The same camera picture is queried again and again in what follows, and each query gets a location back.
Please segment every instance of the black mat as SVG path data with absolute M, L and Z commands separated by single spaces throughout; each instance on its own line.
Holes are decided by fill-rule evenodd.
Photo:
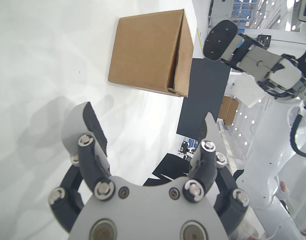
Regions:
M 194 58 L 190 88 L 184 98 L 176 133 L 198 139 L 198 129 L 207 112 L 217 120 L 230 67 L 220 61 Z

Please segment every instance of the ceiling light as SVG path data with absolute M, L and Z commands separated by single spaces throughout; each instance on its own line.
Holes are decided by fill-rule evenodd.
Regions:
M 286 22 L 286 25 L 285 25 L 285 31 L 291 31 L 291 23 L 290 22 Z
M 295 0 L 286 0 L 287 9 L 292 9 L 292 7 L 294 6 L 294 2 Z

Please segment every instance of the white robot body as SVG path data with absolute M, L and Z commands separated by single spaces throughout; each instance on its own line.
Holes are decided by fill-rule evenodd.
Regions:
M 275 197 L 279 179 L 278 173 L 295 154 L 290 145 L 289 111 L 298 103 L 270 103 L 256 131 L 250 156 L 246 161 L 244 173 L 236 184 L 250 198 L 250 206 L 272 239 L 302 239 L 295 223 L 284 206 Z M 298 147 L 306 142 L 306 132 L 297 135 Z

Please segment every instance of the black cable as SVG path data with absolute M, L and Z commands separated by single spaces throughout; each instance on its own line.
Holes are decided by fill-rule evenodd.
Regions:
M 298 114 L 295 118 L 295 121 L 292 125 L 292 129 L 291 129 L 291 134 L 290 134 L 290 141 L 291 141 L 291 147 L 292 149 L 296 152 L 296 154 L 302 156 L 302 157 L 305 157 L 306 158 L 306 153 L 300 151 L 296 145 L 296 142 L 295 142 L 295 135 L 296 135 L 296 131 L 298 129 L 298 126 L 302 120 L 303 116 Z

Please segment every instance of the cardboard box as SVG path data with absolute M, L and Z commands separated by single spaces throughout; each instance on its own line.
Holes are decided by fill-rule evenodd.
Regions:
M 232 97 L 224 96 L 222 105 L 219 109 L 218 118 L 224 120 L 224 125 L 229 126 L 234 121 L 236 109 L 238 107 L 238 101 Z
M 184 9 L 120 18 L 109 81 L 188 95 L 193 43 Z

